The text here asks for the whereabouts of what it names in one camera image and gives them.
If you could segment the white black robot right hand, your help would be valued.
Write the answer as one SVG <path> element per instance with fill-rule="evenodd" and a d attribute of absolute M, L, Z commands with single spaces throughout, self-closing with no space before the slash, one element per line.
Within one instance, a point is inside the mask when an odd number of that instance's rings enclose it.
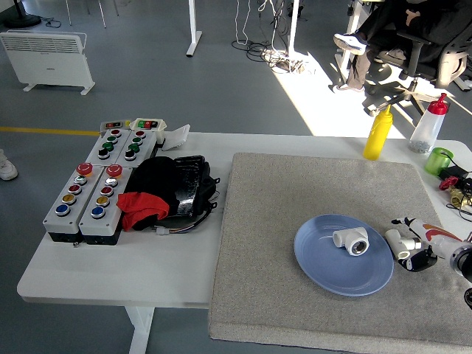
<path fill-rule="evenodd" d="M 447 260 L 455 272 L 465 277 L 468 269 L 468 258 L 471 253 L 469 243 L 459 239 L 452 233 L 423 222 L 417 218 L 397 218 L 392 220 L 393 224 L 404 224 L 409 227 L 426 248 L 410 256 L 406 260 L 398 262 L 408 271 L 418 272 L 433 266 L 437 258 Z"/>

